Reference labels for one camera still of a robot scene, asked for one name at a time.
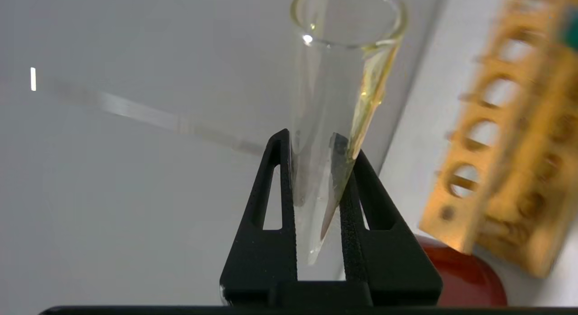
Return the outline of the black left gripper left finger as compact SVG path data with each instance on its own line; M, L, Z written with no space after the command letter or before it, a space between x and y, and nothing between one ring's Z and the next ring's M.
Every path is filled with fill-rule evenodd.
M219 278L226 305L267 306L279 283L295 282L297 235L290 171L290 134L267 142L233 245ZM281 228L264 229L273 171L280 167Z

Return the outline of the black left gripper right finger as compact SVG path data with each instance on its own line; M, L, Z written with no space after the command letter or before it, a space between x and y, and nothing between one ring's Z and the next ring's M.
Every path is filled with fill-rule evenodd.
M332 307L437 305L441 276L363 151L339 212L345 280L331 284Z

